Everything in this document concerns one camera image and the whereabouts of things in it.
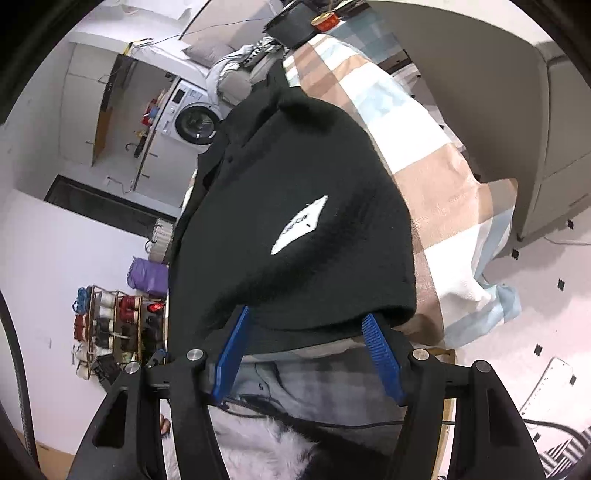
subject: purple bag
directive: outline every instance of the purple bag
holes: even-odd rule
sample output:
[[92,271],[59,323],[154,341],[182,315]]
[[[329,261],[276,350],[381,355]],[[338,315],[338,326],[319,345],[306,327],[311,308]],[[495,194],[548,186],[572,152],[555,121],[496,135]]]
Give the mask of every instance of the purple bag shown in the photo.
[[168,267],[134,257],[127,272],[127,285],[151,295],[165,297],[168,292]]

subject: white radiator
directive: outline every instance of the white radiator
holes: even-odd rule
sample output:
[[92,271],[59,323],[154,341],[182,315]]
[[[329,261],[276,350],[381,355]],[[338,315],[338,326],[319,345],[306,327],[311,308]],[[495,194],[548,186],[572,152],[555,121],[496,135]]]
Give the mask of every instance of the white radiator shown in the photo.
[[148,260],[162,263],[170,239],[173,236],[173,229],[174,225],[166,220],[159,218],[156,221],[156,225],[154,225],[154,230],[152,231],[152,238],[148,242],[148,244],[151,244],[150,251],[148,252]]

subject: washing machine door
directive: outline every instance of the washing machine door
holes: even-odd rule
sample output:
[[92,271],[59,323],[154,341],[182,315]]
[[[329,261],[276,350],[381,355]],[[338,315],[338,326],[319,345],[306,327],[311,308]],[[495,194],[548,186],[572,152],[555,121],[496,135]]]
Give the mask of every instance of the washing machine door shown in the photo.
[[209,145],[219,122],[218,115],[206,103],[194,103],[178,113],[174,126],[183,140],[194,145]]

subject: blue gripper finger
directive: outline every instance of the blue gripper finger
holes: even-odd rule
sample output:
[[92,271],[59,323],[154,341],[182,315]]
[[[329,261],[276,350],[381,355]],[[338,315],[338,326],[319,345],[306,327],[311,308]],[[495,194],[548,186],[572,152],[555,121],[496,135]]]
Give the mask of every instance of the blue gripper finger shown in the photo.
[[364,318],[361,330],[365,345],[378,371],[386,395],[392,397],[398,405],[404,405],[406,395],[400,384],[400,365],[394,358],[394,354],[373,314],[370,313]]
[[246,351],[250,327],[248,307],[244,307],[216,364],[216,384],[212,391],[212,397],[218,404],[232,390],[242,356]]

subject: white cabinet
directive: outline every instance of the white cabinet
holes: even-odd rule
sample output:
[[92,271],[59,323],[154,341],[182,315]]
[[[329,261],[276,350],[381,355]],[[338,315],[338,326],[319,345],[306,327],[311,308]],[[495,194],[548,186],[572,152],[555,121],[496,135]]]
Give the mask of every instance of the white cabinet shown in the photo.
[[197,149],[185,142],[154,134],[135,191],[174,207],[180,207],[197,167]]
[[116,58],[114,51],[79,43],[74,48],[68,73],[107,83]]
[[117,54],[89,45],[77,45],[64,81],[61,100],[61,156],[91,166],[105,84]]
[[61,102],[60,152],[67,160],[92,165],[96,124],[105,85],[66,75]]

